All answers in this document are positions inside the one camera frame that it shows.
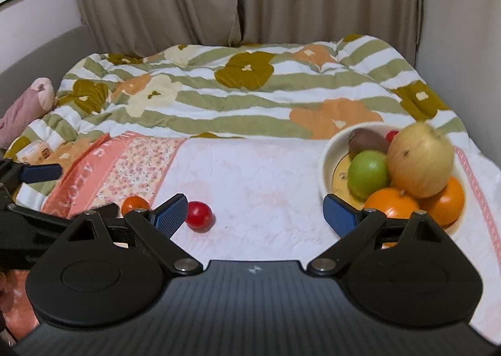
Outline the person's left hand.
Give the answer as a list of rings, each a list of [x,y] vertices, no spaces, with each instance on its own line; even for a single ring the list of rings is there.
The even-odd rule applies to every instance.
[[[17,277],[14,270],[0,272],[0,309],[1,331],[6,329],[5,314],[12,308],[14,302],[14,288]]]

